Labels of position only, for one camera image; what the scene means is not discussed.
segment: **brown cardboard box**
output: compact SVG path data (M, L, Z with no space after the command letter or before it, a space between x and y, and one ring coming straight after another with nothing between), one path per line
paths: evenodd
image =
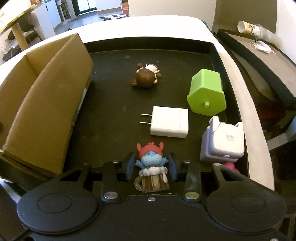
M29 169L63 171L93 62L78 34L28 52L0 86L0 145Z
M128 2L121 3L121 9L123 14L129 14Z

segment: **teal object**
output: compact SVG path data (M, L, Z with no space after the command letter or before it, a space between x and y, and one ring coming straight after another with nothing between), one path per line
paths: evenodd
M213 116L226 109L226 101L218 72L201 69L191 79L187 101L194 113Z

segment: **circular black cover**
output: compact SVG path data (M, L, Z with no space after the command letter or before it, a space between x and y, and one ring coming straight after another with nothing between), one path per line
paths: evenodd
M206 208L217 223L243 233L274 228L286 214L285 202L279 194L244 181L225 182L208 197Z
M67 233L83 226L97 211L97 200L76 182L48 182L26 193L17 205L21 221L46 234Z

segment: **mug handle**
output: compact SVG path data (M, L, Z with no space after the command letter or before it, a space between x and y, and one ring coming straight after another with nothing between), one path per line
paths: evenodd
M138 189L140 192L143 191L143 187L140 185L140 181L142 181L142 177L138 176L136 179L135 179L135 187L136 189Z

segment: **mask ear loop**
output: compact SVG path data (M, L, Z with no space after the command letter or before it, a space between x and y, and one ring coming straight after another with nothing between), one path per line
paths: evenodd
M255 50L256 46L258 46L258 43L250 42L249 45L250 45L251 49Z

